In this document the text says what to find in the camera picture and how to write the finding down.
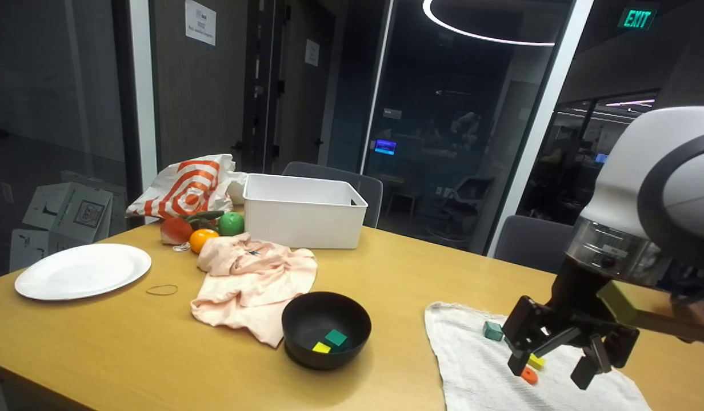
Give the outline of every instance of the red fruit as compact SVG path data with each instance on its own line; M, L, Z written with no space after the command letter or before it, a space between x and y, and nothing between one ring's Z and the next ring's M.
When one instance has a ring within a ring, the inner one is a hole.
M184 244L191 235L191 225L184 219L167 216L159 225L161 244L176 246Z

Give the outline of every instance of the circular light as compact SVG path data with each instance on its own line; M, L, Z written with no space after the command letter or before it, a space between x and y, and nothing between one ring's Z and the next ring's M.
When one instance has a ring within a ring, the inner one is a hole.
M454 31L454 34L462 34L462 35L467 35L467 39L477 39L477 40L504 43L504 46L523 46L523 48L553 48L555 46L555 40L517 40L517 39L485 35L485 34L477 34L477 31L465 31L465 30L453 26L453 24L443 22L441 18L437 18L437 13L430 11L430 1L431 0L422 0L422 13L431 22L437 22L439 26L443 26L448 31Z

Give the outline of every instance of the glass wall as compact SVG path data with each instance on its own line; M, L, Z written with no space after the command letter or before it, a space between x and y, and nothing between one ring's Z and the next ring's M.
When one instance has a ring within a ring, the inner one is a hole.
M114 7L0 0L0 273L122 228Z
M397 0L365 172L378 225L485 250L573 0Z

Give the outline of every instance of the white plate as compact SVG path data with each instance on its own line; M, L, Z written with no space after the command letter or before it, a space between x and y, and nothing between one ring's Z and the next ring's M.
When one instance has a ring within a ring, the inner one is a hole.
M142 279L151 256L128 244L83 244L27 267L13 290L29 299L63 301L105 293Z

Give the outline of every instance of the pink cloth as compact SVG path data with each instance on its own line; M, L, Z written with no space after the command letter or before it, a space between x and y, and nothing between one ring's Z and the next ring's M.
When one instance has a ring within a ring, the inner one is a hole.
M311 290L314 260L309 248L254 241L249 235L208 240L195 267L206 280L191 299L191 315L210 325L249 329L278 346L285 303Z

